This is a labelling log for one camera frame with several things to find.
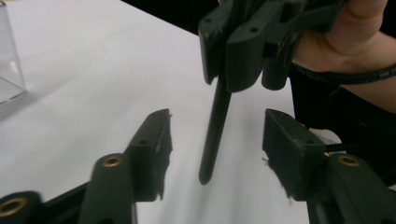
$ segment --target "tabletop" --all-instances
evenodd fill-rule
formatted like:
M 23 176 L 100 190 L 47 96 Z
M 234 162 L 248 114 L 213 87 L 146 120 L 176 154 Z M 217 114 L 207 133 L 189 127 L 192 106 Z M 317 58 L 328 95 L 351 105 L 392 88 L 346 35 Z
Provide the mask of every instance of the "tabletop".
M 233 94 L 212 180 L 198 171 L 216 88 L 199 38 L 118 0 L 7 3 L 28 92 L 0 107 L 0 197 L 50 200 L 122 152 L 146 116 L 169 108 L 173 152 L 162 201 L 139 223 L 308 223 L 262 160 L 264 111 L 292 114 L 290 84 Z

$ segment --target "white table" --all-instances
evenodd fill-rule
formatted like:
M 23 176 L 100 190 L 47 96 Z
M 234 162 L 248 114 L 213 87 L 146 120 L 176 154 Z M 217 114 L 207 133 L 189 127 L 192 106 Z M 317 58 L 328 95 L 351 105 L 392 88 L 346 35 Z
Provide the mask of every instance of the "white table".
M 174 151 L 163 201 L 139 203 L 142 224 L 308 223 L 262 161 L 265 108 L 292 114 L 290 85 L 233 95 L 211 182 L 198 170 L 215 85 L 198 37 L 117 0 L 8 3 L 28 93 L 0 107 L 0 197 L 44 201 L 89 180 L 122 152 L 146 116 L 169 108 Z

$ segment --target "white surface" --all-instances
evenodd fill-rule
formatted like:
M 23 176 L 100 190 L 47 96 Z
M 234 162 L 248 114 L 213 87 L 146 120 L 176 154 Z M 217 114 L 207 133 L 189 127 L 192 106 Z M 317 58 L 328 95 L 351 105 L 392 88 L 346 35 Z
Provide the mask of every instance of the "white surface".
M 0 107 L 0 197 L 44 201 L 89 180 L 122 152 L 146 116 L 169 108 L 174 151 L 163 201 L 139 203 L 142 224 L 308 223 L 262 161 L 265 108 L 292 113 L 290 86 L 233 95 L 215 173 L 198 170 L 215 85 L 199 40 L 116 0 L 8 3 L 28 94 Z

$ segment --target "clear plastic container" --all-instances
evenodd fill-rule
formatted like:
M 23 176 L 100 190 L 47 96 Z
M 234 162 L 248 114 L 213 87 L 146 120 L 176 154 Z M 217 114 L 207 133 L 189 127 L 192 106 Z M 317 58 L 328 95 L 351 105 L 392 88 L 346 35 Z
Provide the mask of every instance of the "clear plastic container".
M 25 92 L 21 63 L 8 19 L 7 5 L 0 1 L 0 105 Z

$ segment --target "skin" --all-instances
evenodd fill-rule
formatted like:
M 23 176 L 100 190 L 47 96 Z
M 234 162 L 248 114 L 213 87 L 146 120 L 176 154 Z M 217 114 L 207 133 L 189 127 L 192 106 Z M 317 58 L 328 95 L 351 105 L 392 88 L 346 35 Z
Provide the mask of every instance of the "skin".
M 379 32 L 387 2 L 347 1 L 329 33 L 303 33 L 294 62 L 312 71 L 346 76 L 393 66 L 396 64 L 396 39 Z M 396 114 L 396 77 L 342 87 Z

